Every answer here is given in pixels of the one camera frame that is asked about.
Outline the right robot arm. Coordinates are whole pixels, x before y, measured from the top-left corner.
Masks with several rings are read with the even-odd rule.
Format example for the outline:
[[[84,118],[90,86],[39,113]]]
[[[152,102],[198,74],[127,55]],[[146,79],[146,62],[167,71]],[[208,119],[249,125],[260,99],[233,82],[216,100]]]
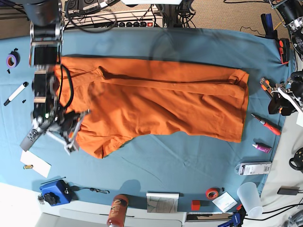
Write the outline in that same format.
[[[90,110],[80,113],[67,111],[73,100],[74,89],[69,71],[61,64],[64,31],[62,3],[59,0],[35,0],[23,6],[31,20],[29,65],[35,68],[35,74],[32,82],[32,128],[20,146],[28,151],[46,134],[63,144],[67,154],[71,154],[79,150],[76,136]],[[56,66],[67,74],[70,98],[65,105],[60,101],[63,79],[55,76]]]

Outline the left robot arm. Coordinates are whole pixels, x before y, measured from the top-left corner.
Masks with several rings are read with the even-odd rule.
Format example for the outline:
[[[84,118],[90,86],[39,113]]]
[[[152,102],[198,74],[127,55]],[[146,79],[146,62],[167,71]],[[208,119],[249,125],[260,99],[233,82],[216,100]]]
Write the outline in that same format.
[[[271,7],[281,15],[291,43],[299,57],[303,56],[303,5],[299,0],[281,0]],[[303,71],[296,71],[284,83],[272,89],[273,98],[268,105],[269,114],[289,116],[303,112]]]

